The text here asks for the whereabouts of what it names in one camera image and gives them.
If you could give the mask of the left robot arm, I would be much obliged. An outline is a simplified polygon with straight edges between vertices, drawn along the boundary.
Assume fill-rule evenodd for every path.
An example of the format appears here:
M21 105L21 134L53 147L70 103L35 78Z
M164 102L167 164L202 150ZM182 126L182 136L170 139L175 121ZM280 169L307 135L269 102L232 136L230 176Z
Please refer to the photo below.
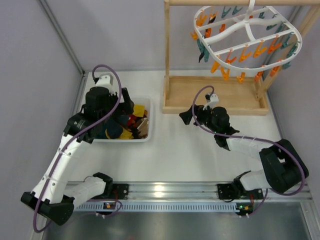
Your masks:
M102 132L107 121L131 114L133 107L125 87L121 89L121 96L112 94L106 87L91 88L85 95L80 112L67 121L58 150L44 176L32 191L22 194L21 202L33 209L36 215L62 226L74 209L86 201L113 196L113 179L101 172L71 189L66 189L66 186L81 156Z

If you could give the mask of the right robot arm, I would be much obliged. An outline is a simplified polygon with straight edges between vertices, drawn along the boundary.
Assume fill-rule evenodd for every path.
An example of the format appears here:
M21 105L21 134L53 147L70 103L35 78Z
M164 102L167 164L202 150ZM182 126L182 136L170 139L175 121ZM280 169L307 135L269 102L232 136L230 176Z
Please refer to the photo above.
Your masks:
M216 144L230 152L237 152L261 162L262 169L245 171L233 182L241 191L272 189L286 194L289 189L306 180L309 170L290 141L273 142L262 138L242 136L230 124L230 116L223 107L195 105L179 114L185 125L204 126L214 134Z

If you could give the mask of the white round clip hanger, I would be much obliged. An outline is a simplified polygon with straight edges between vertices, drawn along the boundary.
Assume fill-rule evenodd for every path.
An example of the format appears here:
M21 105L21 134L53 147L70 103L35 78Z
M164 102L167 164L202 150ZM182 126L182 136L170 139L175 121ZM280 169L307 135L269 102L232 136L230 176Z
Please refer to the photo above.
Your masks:
M290 67L302 48L300 32L272 6L201 7L193 18L191 37L196 41L198 61L213 60L210 72L228 81L235 74L259 82L265 72L272 77Z

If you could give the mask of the navy sock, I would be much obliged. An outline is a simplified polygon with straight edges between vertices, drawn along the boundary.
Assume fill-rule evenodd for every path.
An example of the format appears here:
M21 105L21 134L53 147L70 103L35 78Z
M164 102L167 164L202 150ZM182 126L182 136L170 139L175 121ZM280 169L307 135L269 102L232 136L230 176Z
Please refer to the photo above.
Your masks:
M97 139L119 139L124 128L121 124L115 121L113 118L109 118L107 122L103 125L102 130L97 135Z

